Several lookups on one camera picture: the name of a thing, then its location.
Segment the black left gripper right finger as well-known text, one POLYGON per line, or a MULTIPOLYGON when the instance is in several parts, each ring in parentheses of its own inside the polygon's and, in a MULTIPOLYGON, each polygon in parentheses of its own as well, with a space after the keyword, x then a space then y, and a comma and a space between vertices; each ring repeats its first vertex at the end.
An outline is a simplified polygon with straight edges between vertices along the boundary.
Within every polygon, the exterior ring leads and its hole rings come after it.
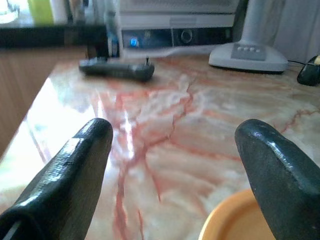
POLYGON ((235 130, 250 187, 277 240, 320 238, 320 168, 271 125, 248 119, 235 130))

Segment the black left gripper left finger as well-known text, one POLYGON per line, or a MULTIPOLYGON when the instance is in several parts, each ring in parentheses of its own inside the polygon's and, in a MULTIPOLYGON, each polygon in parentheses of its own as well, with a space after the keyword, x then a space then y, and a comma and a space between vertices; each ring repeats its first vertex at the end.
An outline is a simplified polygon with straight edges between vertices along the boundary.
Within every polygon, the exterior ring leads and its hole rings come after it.
POLYGON ((1 239, 83 240, 101 194, 112 140, 106 119, 88 121, 1 214, 1 239))

